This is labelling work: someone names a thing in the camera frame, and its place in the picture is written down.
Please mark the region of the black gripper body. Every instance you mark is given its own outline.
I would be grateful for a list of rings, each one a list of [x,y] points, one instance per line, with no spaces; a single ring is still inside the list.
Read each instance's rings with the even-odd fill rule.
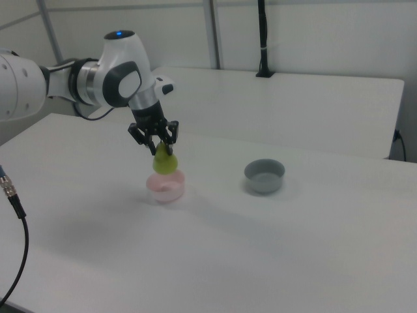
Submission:
[[[132,114],[137,127],[142,131],[165,128],[167,126],[167,119],[164,116],[159,100],[148,108],[132,110]]]

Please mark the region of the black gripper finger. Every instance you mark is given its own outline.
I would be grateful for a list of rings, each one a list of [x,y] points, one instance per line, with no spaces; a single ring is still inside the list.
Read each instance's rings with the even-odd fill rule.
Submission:
[[[164,147],[169,156],[173,155],[173,146],[176,144],[179,135],[179,122],[166,121],[158,129],[160,144]]]
[[[156,154],[156,146],[154,145],[152,136],[150,134],[143,134],[136,123],[130,124],[128,127],[128,132],[139,145],[144,145],[147,147],[151,152],[151,155]]]

